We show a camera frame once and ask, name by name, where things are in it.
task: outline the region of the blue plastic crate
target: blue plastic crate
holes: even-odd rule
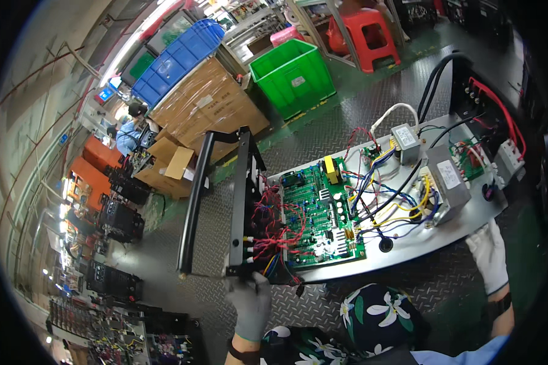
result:
[[[196,22],[175,39],[134,83],[132,95],[150,107],[219,47],[225,31],[213,19]]]

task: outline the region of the green plastic crate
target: green plastic crate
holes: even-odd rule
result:
[[[260,86],[284,119],[335,94],[327,66],[317,47],[291,39],[249,64]]]

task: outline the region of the white glove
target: white glove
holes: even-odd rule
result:
[[[477,268],[483,276],[487,295],[499,290],[508,283],[505,267],[505,244],[495,219],[491,218],[465,240]]]

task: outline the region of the cardboard box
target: cardboard box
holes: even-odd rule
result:
[[[269,125],[262,112],[215,58],[198,64],[154,107],[150,117],[185,147],[200,153],[208,130],[231,133],[249,126],[256,134]],[[212,161],[237,144],[216,142]]]
[[[195,175],[195,152],[167,137],[155,142],[148,152],[156,157],[154,165],[139,171],[134,177],[175,200],[189,196]],[[208,178],[205,178],[205,187],[209,188]]]

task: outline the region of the black metal frame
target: black metal frame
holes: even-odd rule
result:
[[[182,274],[190,274],[193,268],[193,245],[195,243],[195,233],[197,230],[197,220],[199,213],[199,204],[203,183],[206,177],[206,171],[211,161],[211,154],[215,142],[237,143],[240,142],[238,149],[238,161],[235,170],[234,180],[234,206],[231,219],[231,239],[230,239],[230,262],[228,265],[227,274],[236,275],[237,267],[243,261],[243,238],[244,238],[244,216],[245,216],[245,193],[247,184],[248,164],[251,163],[251,157],[256,160],[256,167],[262,171],[266,170],[266,166],[258,151],[258,146],[254,141],[254,136],[249,130],[249,127],[241,127],[233,133],[223,133],[217,131],[208,131],[203,139],[201,152],[197,161],[197,169],[193,184],[191,186],[191,194],[189,197],[189,207],[184,219],[183,238],[179,249],[179,260],[177,263],[177,271]]]

